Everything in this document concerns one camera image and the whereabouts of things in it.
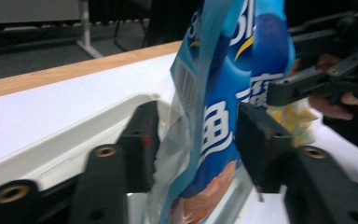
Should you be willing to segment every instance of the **blue snack bag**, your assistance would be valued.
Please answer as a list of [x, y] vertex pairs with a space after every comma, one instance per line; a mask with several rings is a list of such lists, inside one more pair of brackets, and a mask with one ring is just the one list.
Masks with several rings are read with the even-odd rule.
[[[268, 40], [256, 42], [255, 12], [261, 12], [257, 16], [269, 13], [263, 9], [268, 2], [272, 1], [205, 0], [194, 14], [171, 70], [179, 104], [173, 106], [182, 108], [183, 116], [161, 142], [146, 223], [201, 223], [235, 178], [241, 167], [233, 141], [237, 105], [259, 93], [251, 81], [253, 69], [269, 67], [253, 59], [260, 54], [254, 43], [264, 46]], [[290, 43], [287, 29], [284, 38]], [[287, 47], [287, 59], [280, 61], [279, 69], [293, 60], [287, 53], [293, 49]], [[266, 73], [256, 71], [261, 76]]]

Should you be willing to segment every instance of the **wooden edge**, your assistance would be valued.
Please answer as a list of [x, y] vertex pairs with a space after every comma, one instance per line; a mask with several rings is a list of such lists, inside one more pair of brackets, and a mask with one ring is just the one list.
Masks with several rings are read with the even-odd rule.
[[181, 41], [0, 79], [0, 96], [175, 53]]

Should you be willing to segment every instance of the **plastic packaging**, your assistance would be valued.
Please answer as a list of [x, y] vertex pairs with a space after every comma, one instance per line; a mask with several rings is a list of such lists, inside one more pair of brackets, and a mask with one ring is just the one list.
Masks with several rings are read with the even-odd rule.
[[146, 223], [201, 223], [226, 193], [241, 166], [239, 101], [263, 105], [266, 84], [293, 60], [282, 10], [272, 0], [201, 3], [172, 65], [183, 116], [161, 142]]

